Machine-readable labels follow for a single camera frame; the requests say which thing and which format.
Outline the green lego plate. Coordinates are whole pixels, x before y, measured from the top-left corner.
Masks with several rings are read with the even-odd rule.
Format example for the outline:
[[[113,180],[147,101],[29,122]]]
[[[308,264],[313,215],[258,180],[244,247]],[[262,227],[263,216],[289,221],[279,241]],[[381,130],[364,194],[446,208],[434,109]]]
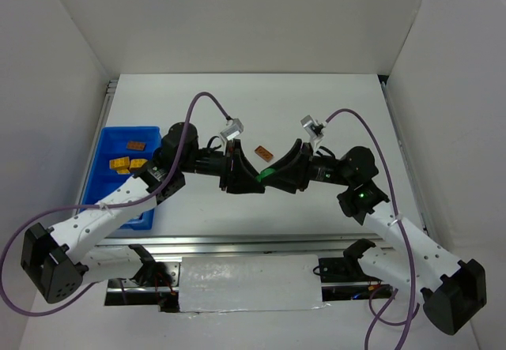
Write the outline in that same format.
[[[263,181],[266,177],[272,175],[273,173],[275,173],[276,170],[274,168],[271,168],[271,167],[268,167],[268,168],[265,168],[264,170],[262,170],[256,177],[256,181],[257,182],[261,182]]]

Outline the yellow oval lego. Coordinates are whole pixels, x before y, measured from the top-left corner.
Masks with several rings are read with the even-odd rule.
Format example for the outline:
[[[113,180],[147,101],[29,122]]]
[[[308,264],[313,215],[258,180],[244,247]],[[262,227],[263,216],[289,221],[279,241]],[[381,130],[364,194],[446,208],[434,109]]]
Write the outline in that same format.
[[[143,159],[143,158],[131,159],[130,160],[129,170],[130,171],[136,171],[136,170],[140,169],[147,162],[148,162],[148,160],[147,159]]]

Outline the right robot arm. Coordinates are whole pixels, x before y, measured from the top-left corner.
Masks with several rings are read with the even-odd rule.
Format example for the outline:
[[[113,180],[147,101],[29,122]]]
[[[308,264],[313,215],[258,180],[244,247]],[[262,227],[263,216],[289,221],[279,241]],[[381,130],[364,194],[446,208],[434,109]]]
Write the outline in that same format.
[[[361,243],[356,249],[360,271],[413,295],[439,331],[455,335],[486,305],[485,268],[445,250],[404,217],[394,207],[393,196],[374,183],[378,173],[368,148],[353,147],[338,159],[297,140],[257,180],[291,194],[306,190],[311,182],[345,186],[337,196],[343,214],[394,249],[387,254]]]

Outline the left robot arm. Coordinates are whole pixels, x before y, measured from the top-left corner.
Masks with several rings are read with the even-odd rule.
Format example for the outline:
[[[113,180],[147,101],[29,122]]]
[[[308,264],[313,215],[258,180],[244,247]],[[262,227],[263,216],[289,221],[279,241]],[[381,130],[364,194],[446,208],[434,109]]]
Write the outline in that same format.
[[[97,244],[127,221],[169,199],[185,185],[186,173],[219,178],[230,194],[262,194],[258,172],[245,160],[238,138],[244,130],[230,119],[219,134],[223,149],[198,145],[198,132],[189,122],[173,125],[150,160],[93,205],[44,228],[35,222],[24,234],[21,268],[47,303],[60,303],[83,284],[112,278],[154,280],[162,266],[140,244],[101,250]]]

